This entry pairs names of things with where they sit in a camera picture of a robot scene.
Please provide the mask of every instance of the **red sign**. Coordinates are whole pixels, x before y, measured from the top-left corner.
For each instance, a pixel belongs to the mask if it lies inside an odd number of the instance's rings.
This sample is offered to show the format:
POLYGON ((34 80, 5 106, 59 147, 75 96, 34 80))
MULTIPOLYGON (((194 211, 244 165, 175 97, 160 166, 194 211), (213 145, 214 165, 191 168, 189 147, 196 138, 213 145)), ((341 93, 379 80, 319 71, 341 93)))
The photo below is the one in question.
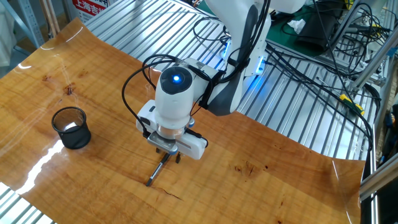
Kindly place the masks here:
POLYGON ((89 0, 72 0, 73 5, 80 11, 88 13, 90 15, 97 15, 102 10, 106 9, 104 6, 100 6, 97 3, 93 3, 89 0))

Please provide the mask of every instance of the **black mesh cup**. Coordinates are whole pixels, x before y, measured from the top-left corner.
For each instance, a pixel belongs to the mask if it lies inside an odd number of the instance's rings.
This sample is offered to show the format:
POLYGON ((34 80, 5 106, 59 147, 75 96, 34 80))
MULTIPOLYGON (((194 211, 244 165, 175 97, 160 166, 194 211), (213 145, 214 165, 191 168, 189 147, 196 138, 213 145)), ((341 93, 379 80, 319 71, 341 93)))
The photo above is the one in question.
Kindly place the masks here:
POLYGON ((62 143, 68 149, 81 149, 90 139, 85 112, 77 107, 66 107, 52 117, 52 127, 58 132, 62 143))

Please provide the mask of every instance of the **blue led light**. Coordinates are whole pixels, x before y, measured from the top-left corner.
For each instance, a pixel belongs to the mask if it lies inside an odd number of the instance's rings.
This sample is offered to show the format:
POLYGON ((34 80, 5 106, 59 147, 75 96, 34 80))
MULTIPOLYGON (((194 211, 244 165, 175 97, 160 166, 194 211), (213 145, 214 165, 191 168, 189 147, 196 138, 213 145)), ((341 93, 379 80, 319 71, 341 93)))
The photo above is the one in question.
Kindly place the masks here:
POLYGON ((182 78, 180 75, 173 75, 172 78, 173 78, 173 83, 175 84, 180 84, 182 82, 182 78))
POLYGON ((262 64, 264 63, 264 56, 262 56, 261 58, 260 58, 260 61, 259 61, 259 63, 258 63, 258 65, 257 65, 257 68, 256 68, 256 73, 257 74, 261 74, 262 73, 262 71, 263 71, 263 67, 262 67, 262 64))

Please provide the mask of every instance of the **metal grating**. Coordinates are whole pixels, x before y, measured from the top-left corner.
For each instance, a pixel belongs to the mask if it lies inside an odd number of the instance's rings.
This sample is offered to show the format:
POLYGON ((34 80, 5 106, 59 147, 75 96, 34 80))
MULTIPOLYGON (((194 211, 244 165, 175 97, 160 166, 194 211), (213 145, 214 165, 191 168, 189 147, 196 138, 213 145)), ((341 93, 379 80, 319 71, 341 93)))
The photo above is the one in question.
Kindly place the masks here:
MULTIPOLYGON (((204 16, 174 0, 127 0, 111 6, 86 26, 101 40, 141 61, 152 54, 170 54, 195 58, 222 69, 224 62, 220 53, 224 45, 193 35, 193 24, 204 16)), ((222 28, 220 22, 204 21, 196 31, 207 39, 217 39, 223 34, 222 28)), ((317 65, 293 57, 286 59, 310 78, 320 77, 331 86, 341 88, 336 76, 317 65)), ((326 97, 324 92, 310 93, 274 66, 267 66, 261 76, 247 77, 244 86, 246 92, 238 108, 240 113, 324 155, 365 159, 367 139, 347 119, 318 100, 319 96, 326 97)), ((364 96, 358 95, 356 100, 365 108, 366 118, 372 124, 376 109, 368 93, 362 94, 364 96)), ((326 98, 335 108, 347 113, 342 105, 326 98)), ((352 120, 361 126, 358 118, 352 120)))
POLYGON ((48 216, 0 182, 0 223, 55 224, 48 216))

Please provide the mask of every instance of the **green mat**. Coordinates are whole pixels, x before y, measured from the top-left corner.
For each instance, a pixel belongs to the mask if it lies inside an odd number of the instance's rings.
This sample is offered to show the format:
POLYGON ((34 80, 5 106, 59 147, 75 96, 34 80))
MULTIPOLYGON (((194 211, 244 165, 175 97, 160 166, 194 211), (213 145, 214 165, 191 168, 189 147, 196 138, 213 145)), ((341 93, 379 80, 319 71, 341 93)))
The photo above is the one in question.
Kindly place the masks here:
MULTIPOLYGON (((209 9, 205 1, 202 1, 198 8, 214 15, 214 13, 209 9)), ((307 21, 311 17, 312 12, 313 11, 311 10, 311 8, 303 7, 301 11, 294 14, 296 17, 293 18, 293 20, 299 21, 301 19, 304 19, 305 21, 307 21)), ((296 44, 296 36, 285 34, 281 30, 282 26, 286 22, 287 21, 283 21, 275 26, 272 26, 268 32, 267 39, 308 56, 317 56, 323 53, 322 51, 312 50, 303 45, 296 44)), ((291 28, 289 25, 286 25, 284 27, 284 30, 287 33, 295 34, 293 28, 291 28)))

